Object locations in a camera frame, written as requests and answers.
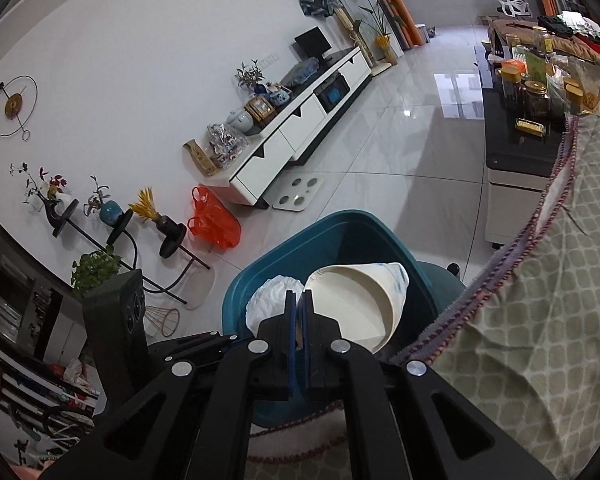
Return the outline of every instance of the trash can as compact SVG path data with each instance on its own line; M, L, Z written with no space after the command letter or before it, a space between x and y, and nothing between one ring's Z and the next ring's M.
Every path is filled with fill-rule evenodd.
M421 266L378 218L360 210L339 211L314 222L238 274L224 295L222 332L240 337L251 335L245 322L247 302L264 282L279 274L306 283L309 275L322 267L392 262L404 266L410 282L398 328L376 354L379 359L387 359L415 341L464 290L464 285L442 267ZM444 294L437 294L436 290L444 291ZM302 356L296 358L297 364L302 361ZM294 395L292 402L257 402L254 424L266 428L279 426L320 407L317 403L309 405L303 400L296 401Z

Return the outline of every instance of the table drawer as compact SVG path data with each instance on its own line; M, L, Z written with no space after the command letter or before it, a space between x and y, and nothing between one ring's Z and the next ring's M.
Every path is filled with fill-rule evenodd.
M291 112L288 119L280 124L280 131L291 147L297 150L306 138L317 128L318 124L326 117L320 101L312 94L296 110Z
M359 52L351 59L345 61L338 71L344 76L347 84L352 87L365 75L369 74L371 69L369 68L368 64L366 64L365 57L362 55L362 52Z
M276 130L238 172L238 178L251 194L259 198L283 166L288 163L294 149Z

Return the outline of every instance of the computer monitor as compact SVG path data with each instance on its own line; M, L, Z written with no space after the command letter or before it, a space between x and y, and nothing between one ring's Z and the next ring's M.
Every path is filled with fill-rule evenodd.
M331 48L331 43L324 37L319 27L314 27L304 34L296 37L296 43L304 50L308 57L317 57L318 62L323 64L329 58L324 59L322 54Z

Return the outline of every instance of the metal screw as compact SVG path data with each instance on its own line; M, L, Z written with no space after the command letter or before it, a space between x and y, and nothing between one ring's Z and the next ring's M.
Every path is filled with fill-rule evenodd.
M178 361L171 367L171 373L176 377L185 377L192 371L193 366L191 366L191 363L187 363L186 361Z
M262 339L254 339L249 343L249 350L254 354L264 354L268 349L269 343Z
M346 354L351 350L351 343L349 343L349 341L344 341L344 339L334 339L331 341L331 350L338 354Z
M407 363L407 371L411 375L420 377L421 375L424 375L424 373L427 371L427 365L424 364L422 361L409 361Z

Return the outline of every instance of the white tile floor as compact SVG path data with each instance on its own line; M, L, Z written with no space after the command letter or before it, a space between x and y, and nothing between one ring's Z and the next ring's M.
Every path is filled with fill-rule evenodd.
M216 282L199 308L181 309L175 336L221 330L224 292L241 269L318 218L350 208L381 219L416 259L460 266L471 282L493 254L484 240L484 113L474 46L483 27L439 29L423 48L374 78L310 160L291 173L324 183L302 212L243 206L232 250L212 249ZM276 182L267 190L277 194Z

